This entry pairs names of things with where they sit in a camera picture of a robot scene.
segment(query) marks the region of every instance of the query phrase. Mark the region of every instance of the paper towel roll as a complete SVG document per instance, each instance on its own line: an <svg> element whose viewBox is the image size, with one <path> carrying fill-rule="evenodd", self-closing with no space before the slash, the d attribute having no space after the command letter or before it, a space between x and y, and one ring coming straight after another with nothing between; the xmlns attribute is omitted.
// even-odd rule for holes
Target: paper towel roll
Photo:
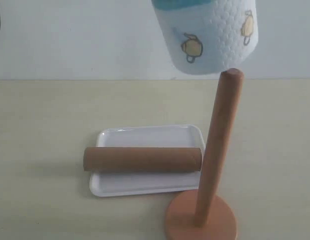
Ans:
<svg viewBox="0 0 310 240"><path fill-rule="evenodd" d="M193 75L235 68L256 47L255 0L152 0L175 67Z"/></svg>

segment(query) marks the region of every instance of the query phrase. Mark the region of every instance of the white plastic tray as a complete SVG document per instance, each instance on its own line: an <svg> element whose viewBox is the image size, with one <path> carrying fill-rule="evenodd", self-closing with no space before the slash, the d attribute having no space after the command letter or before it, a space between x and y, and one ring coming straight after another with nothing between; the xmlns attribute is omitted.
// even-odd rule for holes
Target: white plastic tray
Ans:
<svg viewBox="0 0 310 240"><path fill-rule="evenodd" d="M194 125L110 128L100 133L98 147L200 148L205 143ZM98 197L140 195L197 189L200 172L97 173L90 176L90 191Z"/></svg>

